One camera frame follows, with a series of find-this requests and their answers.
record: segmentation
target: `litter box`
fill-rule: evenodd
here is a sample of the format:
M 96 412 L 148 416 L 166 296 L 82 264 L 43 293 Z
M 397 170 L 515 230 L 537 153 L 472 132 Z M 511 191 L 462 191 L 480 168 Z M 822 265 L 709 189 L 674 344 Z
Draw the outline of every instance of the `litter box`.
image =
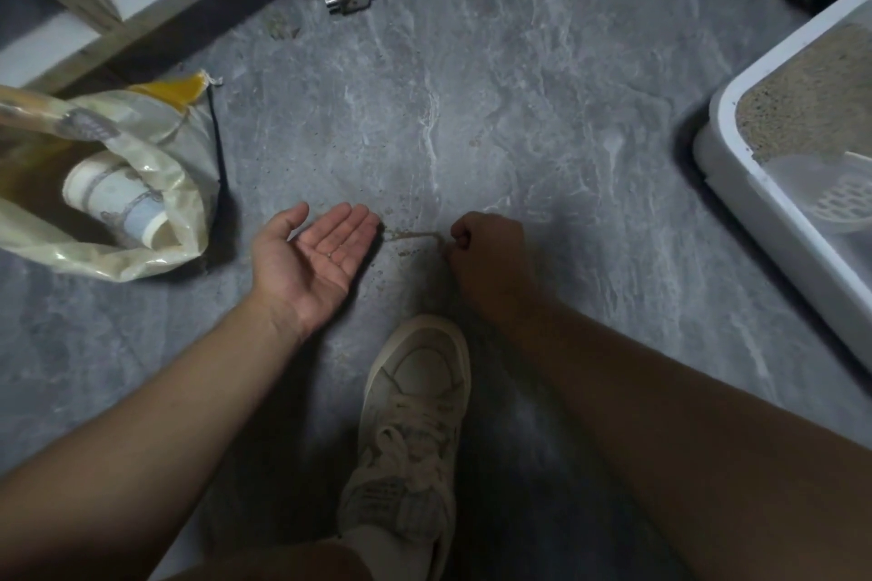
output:
M 872 152 L 840 147 L 838 142 L 845 136 L 840 120 L 872 120 L 872 105 L 863 105 L 858 98 L 848 102 L 846 111 L 834 110 L 827 121 L 834 125 L 833 133 L 826 132 L 826 125 L 808 133 L 808 125 L 797 126 L 799 118 L 785 117 L 787 122 L 773 127 L 779 133 L 770 134 L 765 146 L 758 141 L 767 134 L 751 138 L 749 129 L 759 124 L 747 117 L 749 108 L 757 113 L 763 109 L 760 120 L 770 113 L 785 114 L 778 112 L 784 108 L 783 98 L 770 92 L 774 87 L 770 84 L 780 83 L 803 96 L 808 92 L 800 82 L 804 77 L 794 78 L 792 66 L 800 64 L 799 59 L 806 64 L 808 51 L 827 44 L 830 50 L 834 38 L 851 32 L 867 32 L 872 51 L 872 0 L 838 0 L 719 90 L 709 106 L 709 123 L 693 143 L 693 156 L 712 190 L 872 370 L 872 160 L 868 159 Z M 846 63 L 858 63 L 850 50 L 827 55 L 840 61 L 842 70 L 849 69 Z M 821 76 L 831 83 L 847 83 L 827 91 L 842 98 L 836 108 L 846 98 L 865 93 L 866 87 L 872 89 L 872 78 L 858 86 L 850 79 L 834 79 L 832 64 L 808 69 L 808 74 L 811 79 Z M 739 102 L 747 94 L 749 99 L 740 109 Z M 872 143 L 872 133 L 866 133 L 864 124 L 849 128 L 847 136 L 860 139 L 865 133 L 862 142 Z M 809 146 L 816 138 L 821 152 Z M 784 147 L 779 146 L 782 140 Z

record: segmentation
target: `shoe sole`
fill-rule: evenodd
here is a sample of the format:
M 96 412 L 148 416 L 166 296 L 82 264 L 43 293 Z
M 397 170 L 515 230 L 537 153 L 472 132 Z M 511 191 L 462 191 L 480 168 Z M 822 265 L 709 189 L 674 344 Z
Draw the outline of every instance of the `shoe sole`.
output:
M 469 347 L 466 345 L 466 336 L 463 335 L 461 328 L 454 324 L 451 320 L 446 320 L 444 317 L 436 315 L 419 315 L 411 320 L 401 324 L 396 331 L 387 339 L 387 342 L 382 346 L 381 351 L 376 356 L 375 362 L 370 369 L 370 375 L 366 379 L 366 389 L 364 390 L 364 401 L 366 396 L 370 394 L 372 383 L 376 379 L 378 371 L 387 363 L 387 360 L 393 355 L 394 351 L 399 347 L 403 340 L 408 338 L 413 332 L 419 329 L 430 328 L 438 329 L 446 333 L 454 345 L 457 347 L 461 363 L 461 375 L 463 376 L 463 413 L 466 413 L 466 408 L 469 406 L 469 394 L 472 390 L 473 374 L 469 366 Z

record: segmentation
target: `litter granule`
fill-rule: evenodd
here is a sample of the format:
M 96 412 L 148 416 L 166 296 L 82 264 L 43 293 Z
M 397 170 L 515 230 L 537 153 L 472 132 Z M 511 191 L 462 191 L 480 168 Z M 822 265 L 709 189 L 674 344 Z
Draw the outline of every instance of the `litter granule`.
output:
M 872 32 L 835 27 L 748 90 L 736 123 L 753 158 L 872 157 Z

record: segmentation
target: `white sock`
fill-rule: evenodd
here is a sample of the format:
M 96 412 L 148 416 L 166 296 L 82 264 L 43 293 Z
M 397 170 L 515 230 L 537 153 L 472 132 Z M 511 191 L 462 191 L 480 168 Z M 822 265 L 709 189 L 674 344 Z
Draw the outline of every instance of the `white sock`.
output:
M 368 523 L 330 540 L 354 549 L 369 568 L 373 581 L 426 581 L 432 561 L 432 543 L 405 540 Z

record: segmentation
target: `hand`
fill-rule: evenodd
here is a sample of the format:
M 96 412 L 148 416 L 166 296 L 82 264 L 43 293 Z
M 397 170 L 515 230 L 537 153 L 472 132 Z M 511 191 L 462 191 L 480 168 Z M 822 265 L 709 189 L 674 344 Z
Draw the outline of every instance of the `hand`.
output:
M 511 325 L 533 307 L 535 285 L 524 228 L 497 214 L 469 212 L 451 226 L 448 264 L 464 297 L 496 325 Z
M 251 244 L 251 299 L 308 338 L 339 308 L 376 237 L 378 216 L 343 202 L 288 240 L 309 216 L 309 205 L 279 212 Z

